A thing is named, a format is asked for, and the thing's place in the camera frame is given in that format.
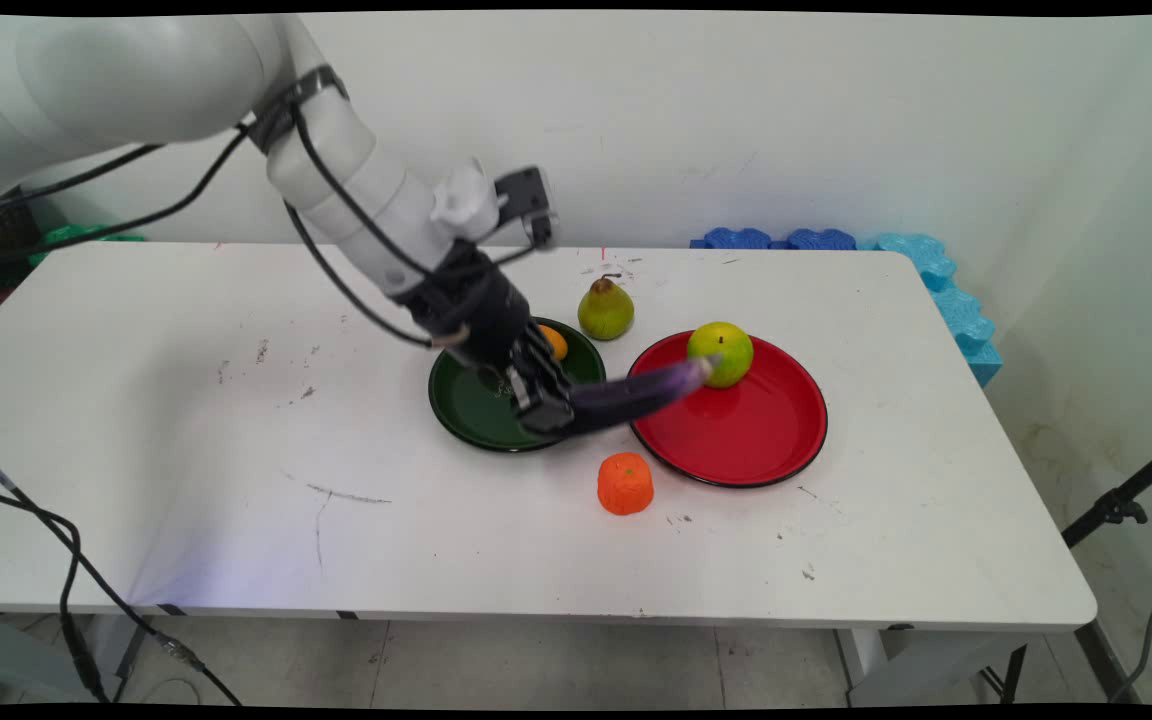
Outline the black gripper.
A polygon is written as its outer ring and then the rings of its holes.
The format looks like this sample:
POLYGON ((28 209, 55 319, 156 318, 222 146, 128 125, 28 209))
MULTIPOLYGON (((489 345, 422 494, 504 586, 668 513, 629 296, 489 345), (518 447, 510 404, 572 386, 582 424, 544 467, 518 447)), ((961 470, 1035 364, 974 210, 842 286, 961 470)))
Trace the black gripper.
POLYGON ((573 382, 556 359, 556 347, 538 329, 529 302, 488 255, 456 240, 433 275, 399 293, 414 323, 471 369, 505 372, 513 414, 532 435, 568 435, 575 420, 573 382), (517 364, 522 351, 536 359, 517 364))

